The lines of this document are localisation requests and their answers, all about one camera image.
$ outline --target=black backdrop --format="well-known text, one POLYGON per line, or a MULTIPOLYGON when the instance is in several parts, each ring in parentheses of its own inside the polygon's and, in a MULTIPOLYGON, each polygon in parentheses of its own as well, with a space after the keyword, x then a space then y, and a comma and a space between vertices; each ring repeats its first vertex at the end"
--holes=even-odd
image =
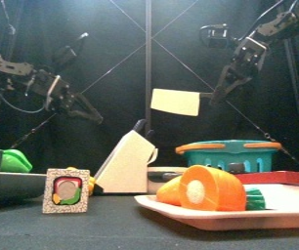
MULTIPOLYGON (((198 117, 148 107, 148 88, 212 90, 232 51, 204 45, 201 26, 228 23, 232 35, 240 37, 274 1, 152 0, 150 11, 148 3, 5 1, 9 22, 16 28, 10 35, 0 1, 0 51, 12 62, 28 62, 52 71, 53 53, 82 33, 89 34, 77 60, 61 71, 61 77, 72 84, 73 92, 84 93, 104 117, 102 124, 96 125, 45 111, 21 113, 0 101, 0 148, 9 148, 48 120, 17 147, 33 171, 44 173, 49 167, 72 165, 94 172, 137 120, 146 118, 154 130, 152 142, 158 148, 153 165, 184 165, 173 151, 180 145, 210 140, 264 140, 264 132, 299 159, 299 36, 270 48, 260 76, 228 97, 242 114, 229 104, 209 106, 206 100, 201 101, 198 117)), ((6 98, 22 109, 41 107, 38 98, 25 98, 21 93, 9 93, 6 98)), ((299 170, 299 164, 280 152, 273 169, 299 170)))

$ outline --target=toy food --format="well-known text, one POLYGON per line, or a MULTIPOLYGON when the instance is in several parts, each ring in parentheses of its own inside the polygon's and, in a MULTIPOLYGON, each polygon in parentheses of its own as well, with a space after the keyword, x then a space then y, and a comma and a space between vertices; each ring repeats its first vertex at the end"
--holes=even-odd
POLYGON ((205 211, 245 211, 246 192, 238 179, 222 170, 193 165, 156 193, 158 202, 205 211))

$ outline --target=table surface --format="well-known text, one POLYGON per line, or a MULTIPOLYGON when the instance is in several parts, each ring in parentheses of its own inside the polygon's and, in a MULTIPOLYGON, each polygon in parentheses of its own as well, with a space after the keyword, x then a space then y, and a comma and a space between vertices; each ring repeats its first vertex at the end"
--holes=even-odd
POLYGON ((41 205, 40 198, 0 205, 0 249, 299 249, 299 229, 196 229, 132 195, 90 197, 82 214, 41 214, 41 205))

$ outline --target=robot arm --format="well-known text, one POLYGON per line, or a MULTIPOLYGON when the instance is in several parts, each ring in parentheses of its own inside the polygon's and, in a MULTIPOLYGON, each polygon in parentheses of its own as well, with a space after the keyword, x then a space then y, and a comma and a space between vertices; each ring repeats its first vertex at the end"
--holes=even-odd
MULTIPOLYGON (((225 32, 220 30, 216 34, 225 34, 225 32)), ((232 62, 220 73, 217 85, 210 95, 209 103, 212 105, 220 103, 228 93, 237 86, 245 84, 260 72, 269 45, 297 34, 299 0, 293 2, 287 12, 277 15, 273 21, 261 24, 244 39, 237 41, 232 62)))
POLYGON ((36 70, 28 63, 6 62, 0 55, 0 72, 8 76, 6 89, 26 88, 26 93, 36 93, 45 98, 45 109, 65 113, 72 117, 101 123, 102 117, 92 107, 82 94, 73 94, 60 75, 53 75, 45 70, 36 70))

